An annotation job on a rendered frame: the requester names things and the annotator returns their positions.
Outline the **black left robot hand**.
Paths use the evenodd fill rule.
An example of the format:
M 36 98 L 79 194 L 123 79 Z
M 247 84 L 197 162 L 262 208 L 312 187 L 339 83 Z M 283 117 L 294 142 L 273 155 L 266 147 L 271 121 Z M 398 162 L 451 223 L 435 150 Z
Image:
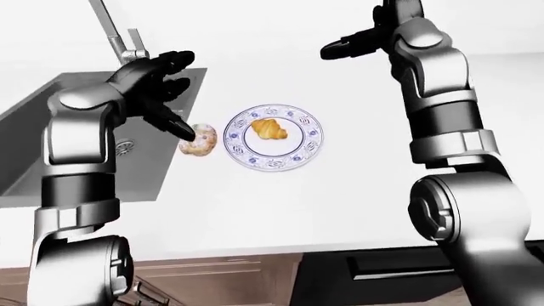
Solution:
M 196 139 L 192 127 L 166 106 L 190 87 L 190 79 L 165 77 L 180 73 L 194 60 L 195 54 L 189 50 L 140 58 L 116 71 L 107 83 L 124 98 L 128 117 L 140 116 L 156 129 L 192 142 Z

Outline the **black built-in appliance front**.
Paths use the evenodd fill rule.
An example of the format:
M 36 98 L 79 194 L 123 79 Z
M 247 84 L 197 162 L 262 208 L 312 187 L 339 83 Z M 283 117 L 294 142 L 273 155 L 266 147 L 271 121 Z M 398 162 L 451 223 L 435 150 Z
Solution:
M 421 303 L 461 286 L 437 246 L 303 255 L 290 306 Z

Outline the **blue patterned white plate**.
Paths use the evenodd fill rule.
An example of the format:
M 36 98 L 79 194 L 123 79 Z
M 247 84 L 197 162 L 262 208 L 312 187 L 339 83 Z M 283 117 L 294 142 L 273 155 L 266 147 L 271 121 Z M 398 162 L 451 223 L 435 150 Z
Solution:
M 318 120 L 289 105 L 260 105 L 234 116 L 224 129 L 228 155 L 268 173 L 293 170 L 317 157 L 324 142 Z

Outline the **stainless steel sink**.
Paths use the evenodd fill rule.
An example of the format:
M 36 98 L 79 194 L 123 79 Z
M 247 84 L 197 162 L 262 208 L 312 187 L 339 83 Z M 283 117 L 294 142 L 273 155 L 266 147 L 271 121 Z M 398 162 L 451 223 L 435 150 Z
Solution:
M 48 99 L 66 88 L 102 83 L 111 74 L 62 73 L 0 115 L 0 208 L 40 206 L 46 127 L 53 128 L 54 144 L 65 153 L 81 157 L 107 151 L 100 147 L 106 137 L 99 132 L 96 114 L 52 120 Z M 113 134 L 116 197 L 124 202 L 155 201 L 179 140 L 140 118 L 127 119 Z

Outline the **golden croissant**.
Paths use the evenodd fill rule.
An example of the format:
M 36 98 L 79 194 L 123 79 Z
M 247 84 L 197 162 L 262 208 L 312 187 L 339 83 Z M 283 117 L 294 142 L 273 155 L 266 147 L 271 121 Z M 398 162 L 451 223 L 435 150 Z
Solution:
M 287 131 L 275 119 L 259 119 L 251 123 L 260 139 L 286 139 Z

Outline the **wooden cabinet drawer front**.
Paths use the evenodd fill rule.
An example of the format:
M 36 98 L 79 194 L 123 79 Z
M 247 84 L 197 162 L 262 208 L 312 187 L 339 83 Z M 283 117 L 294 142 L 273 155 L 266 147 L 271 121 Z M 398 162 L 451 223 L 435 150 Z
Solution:
M 134 281 L 172 306 L 288 306 L 301 254 L 138 262 Z

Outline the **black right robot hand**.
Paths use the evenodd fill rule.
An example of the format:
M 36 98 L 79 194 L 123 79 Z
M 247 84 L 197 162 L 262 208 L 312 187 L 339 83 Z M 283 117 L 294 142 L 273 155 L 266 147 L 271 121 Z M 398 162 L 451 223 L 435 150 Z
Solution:
M 421 0 L 383 0 L 374 7 L 371 29 L 341 37 L 325 45 L 320 51 L 323 60 L 356 58 L 375 53 L 378 49 L 388 50 L 394 31 L 408 20 L 424 17 Z

